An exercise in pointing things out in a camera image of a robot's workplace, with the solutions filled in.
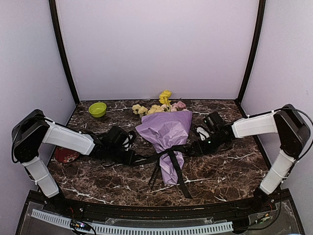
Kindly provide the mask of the black printed ribbon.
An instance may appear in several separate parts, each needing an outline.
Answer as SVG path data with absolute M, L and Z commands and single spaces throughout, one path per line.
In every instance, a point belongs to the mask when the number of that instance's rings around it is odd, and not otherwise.
M 151 155 L 149 157 L 141 156 L 141 161 L 136 161 L 131 166 L 147 165 L 155 162 L 155 168 L 148 182 L 148 185 L 153 189 L 156 178 L 159 172 L 162 174 L 163 182 L 165 185 L 178 185 L 183 196 L 187 199 L 193 199 L 190 194 L 182 173 L 182 167 L 180 161 L 177 159 L 177 155 L 183 157 L 183 153 L 186 152 L 185 145 L 173 145 L 159 153 Z

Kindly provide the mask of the pink wrapping paper sheet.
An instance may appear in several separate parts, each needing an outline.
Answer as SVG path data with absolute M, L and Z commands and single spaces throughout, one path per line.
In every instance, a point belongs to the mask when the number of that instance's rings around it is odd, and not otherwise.
M 193 113 L 191 111 L 159 112 L 142 117 L 135 129 L 157 153 L 173 145 L 185 145 L 189 136 Z M 183 167 L 183 157 L 177 155 Z

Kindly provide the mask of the yellow daisy bunch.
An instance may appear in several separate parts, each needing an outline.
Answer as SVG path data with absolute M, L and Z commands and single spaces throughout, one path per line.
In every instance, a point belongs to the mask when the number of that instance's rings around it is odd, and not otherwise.
M 132 106 L 133 113 L 139 115 L 140 117 L 151 115 L 154 113 L 162 112 L 162 107 L 159 105 L 152 105 L 150 109 L 139 104 Z

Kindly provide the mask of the yellow rose stem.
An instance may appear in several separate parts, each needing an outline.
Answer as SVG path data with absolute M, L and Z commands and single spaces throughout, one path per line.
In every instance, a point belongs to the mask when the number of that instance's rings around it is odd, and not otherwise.
M 170 111 L 170 105 L 171 105 L 171 100 L 170 97 L 172 95 L 172 92 L 169 90 L 164 90 L 160 95 L 159 95 L 159 102 L 166 107 L 167 111 Z

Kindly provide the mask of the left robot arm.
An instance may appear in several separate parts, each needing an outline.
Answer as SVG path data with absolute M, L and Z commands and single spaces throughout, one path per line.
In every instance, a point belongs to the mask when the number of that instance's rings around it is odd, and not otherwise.
M 131 150 L 135 138 L 134 131 L 127 132 L 118 126 L 100 135 L 77 131 L 35 109 L 12 129 L 11 157 L 24 166 L 42 193 L 50 198 L 50 206 L 58 213 L 66 213 L 69 203 L 60 196 L 62 191 L 47 168 L 52 155 L 42 157 L 41 151 L 61 147 L 92 158 L 129 164 L 135 155 Z

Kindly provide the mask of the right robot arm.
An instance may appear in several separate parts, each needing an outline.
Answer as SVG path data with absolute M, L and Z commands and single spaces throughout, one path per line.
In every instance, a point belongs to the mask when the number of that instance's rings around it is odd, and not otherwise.
M 253 212 L 261 212 L 268 205 L 267 196 L 288 178 L 296 163 L 312 147 L 312 124 L 308 122 L 312 122 L 310 116 L 292 104 L 232 122 L 224 121 L 219 113 L 213 112 L 204 120 L 206 128 L 200 134 L 200 140 L 192 142 L 188 151 L 201 156 L 212 154 L 236 139 L 276 135 L 277 156 L 270 160 L 271 167 L 255 191 L 259 194 L 250 200 L 249 205 Z

